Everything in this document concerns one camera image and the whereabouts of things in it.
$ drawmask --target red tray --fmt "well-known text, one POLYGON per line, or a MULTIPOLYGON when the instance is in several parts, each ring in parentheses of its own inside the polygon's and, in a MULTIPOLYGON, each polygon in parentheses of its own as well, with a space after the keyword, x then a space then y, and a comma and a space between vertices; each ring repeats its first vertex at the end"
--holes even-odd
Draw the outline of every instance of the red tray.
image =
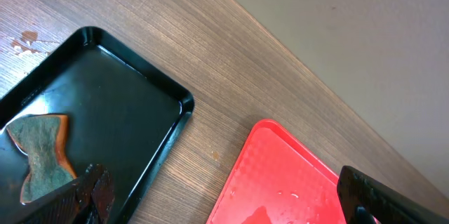
POLYGON ((254 125, 209 224, 345 223, 338 176, 279 123, 254 125))

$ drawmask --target wooden table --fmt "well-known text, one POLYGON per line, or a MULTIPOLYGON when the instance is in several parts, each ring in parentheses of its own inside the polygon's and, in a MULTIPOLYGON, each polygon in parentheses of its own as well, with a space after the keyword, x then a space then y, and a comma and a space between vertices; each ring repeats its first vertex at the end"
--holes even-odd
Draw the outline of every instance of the wooden table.
POLYGON ((194 116, 135 223, 204 223, 262 118, 279 121, 335 172, 355 166, 449 217, 449 200, 233 0, 0 2, 0 95, 86 25, 194 94, 194 116))

